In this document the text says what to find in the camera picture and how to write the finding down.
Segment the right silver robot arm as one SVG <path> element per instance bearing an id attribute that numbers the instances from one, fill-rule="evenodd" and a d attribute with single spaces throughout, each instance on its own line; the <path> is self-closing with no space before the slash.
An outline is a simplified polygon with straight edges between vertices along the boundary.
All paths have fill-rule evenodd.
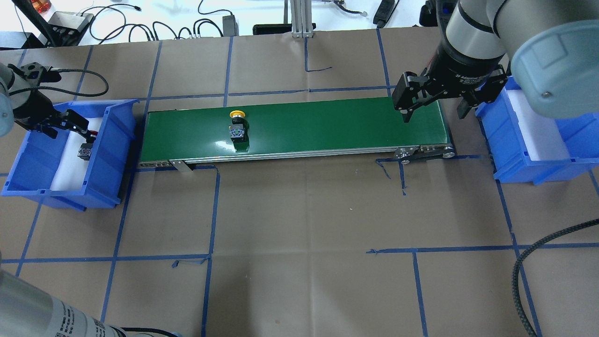
<path id="1" fill-rule="evenodd" d="M 461 98 L 459 118 L 496 100 L 514 79 L 535 113 L 598 111 L 596 0 L 429 0 L 441 40 L 421 74 L 406 71 L 392 101 L 404 122 L 425 105 Z"/>

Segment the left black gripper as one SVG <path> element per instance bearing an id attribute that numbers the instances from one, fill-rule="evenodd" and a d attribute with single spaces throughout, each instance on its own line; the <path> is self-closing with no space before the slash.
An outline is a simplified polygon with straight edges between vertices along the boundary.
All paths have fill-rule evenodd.
<path id="1" fill-rule="evenodd" d="M 43 133 L 51 139 L 58 136 L 53 123 L 56 118 L 60 129 L 76 132 L 86 143 L 94 143 L 94 130 L 88 128 L 89 121 L 85 117 L 73 109 L 60 113 L 51 100 L 38 90 L 32 92 L 26 102 L 14 110 L 15 124 L 29 132 Z"/>

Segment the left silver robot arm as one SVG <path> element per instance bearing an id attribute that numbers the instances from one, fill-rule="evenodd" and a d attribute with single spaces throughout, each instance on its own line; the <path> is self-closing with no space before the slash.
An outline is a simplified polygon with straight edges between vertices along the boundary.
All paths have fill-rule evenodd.
<path id="1" fill-rule="evenodd" d="M 53 104 L 66 69 L 30 63 L 1 66 L 1 135 L 27 131 L 1 194 L 52 208 L 112 208 L 119 202 L 135 99 Z M 172 337 L 153 328 L 105 324 L 22 279 L 1 271 L 3 337 Z"/>

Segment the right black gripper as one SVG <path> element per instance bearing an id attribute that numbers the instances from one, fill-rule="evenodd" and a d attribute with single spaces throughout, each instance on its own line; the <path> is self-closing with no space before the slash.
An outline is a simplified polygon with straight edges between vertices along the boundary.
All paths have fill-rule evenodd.
<path id="1" fill-rule="evenodd" d="M 423 75 L 402 73 L 392 92 L 392 102 L 394 109 L 402 114 L 403 122 L 409 123 L 413 113 L 429 105 L 433 96 L 462 97 L 456 113 L 459 119 L 464 119 L 481 103 L 494 102 L 507 81 L 500 58 L 475 59 L 441 44 Z"/>

